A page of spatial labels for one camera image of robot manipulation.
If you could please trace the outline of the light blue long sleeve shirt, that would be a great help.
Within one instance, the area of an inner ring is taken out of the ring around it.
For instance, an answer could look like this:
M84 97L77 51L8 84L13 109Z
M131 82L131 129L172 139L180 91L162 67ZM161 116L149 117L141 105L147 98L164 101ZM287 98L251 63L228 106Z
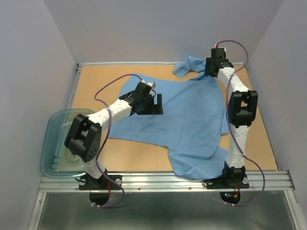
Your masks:
M196 57L176 64L173 72L179 81L155 80L164 113L121 119L111 126L110 137L167 147L174 173L185 179L219 177L228 155L219 142L228 126L220 86L204 70L205 61ZM198 76L182 81L189 71Z

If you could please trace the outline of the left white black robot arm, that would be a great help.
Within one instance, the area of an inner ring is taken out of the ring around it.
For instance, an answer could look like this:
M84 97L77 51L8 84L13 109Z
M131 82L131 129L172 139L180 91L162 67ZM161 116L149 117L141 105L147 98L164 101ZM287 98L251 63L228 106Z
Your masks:
M64 141L64 146L85 168L79 176L79 189L100 190L110 187L106 168L99 162L99 154L105 145L101 141L103 131L110 131L117 121L137 115L163 115L162 96L155 92L154 82L141 80L135 90L120 96L104 109L90 114L74 117Z

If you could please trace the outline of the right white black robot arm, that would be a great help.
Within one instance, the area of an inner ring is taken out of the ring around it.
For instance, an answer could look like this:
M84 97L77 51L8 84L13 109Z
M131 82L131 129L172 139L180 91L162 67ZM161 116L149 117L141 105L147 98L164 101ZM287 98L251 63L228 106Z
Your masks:
M244 151L247 134L256 118L258 93L250 90L235 73L224 47L211 49L205 76L216 77L226 87L226 120L231 134L228 156L221 176L204 181L208 189L249 188Z

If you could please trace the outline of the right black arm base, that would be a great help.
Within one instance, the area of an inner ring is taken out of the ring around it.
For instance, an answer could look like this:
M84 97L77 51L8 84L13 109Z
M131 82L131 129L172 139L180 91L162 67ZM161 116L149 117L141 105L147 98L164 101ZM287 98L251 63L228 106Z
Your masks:
M247 189L249 188L249 183L247 176L244 177L229 177L223 178L218 177L210 180L204 180L203 185L208 189Z

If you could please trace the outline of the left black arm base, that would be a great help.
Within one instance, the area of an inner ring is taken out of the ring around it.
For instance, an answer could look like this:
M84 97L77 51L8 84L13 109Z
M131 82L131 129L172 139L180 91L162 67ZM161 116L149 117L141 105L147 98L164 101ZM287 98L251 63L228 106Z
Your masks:
M76 181L79 182L79 190L120 190L118 183L114 184L104 176L101 176L99 179L95 179L86 174L81 176L80 179L76 179Z

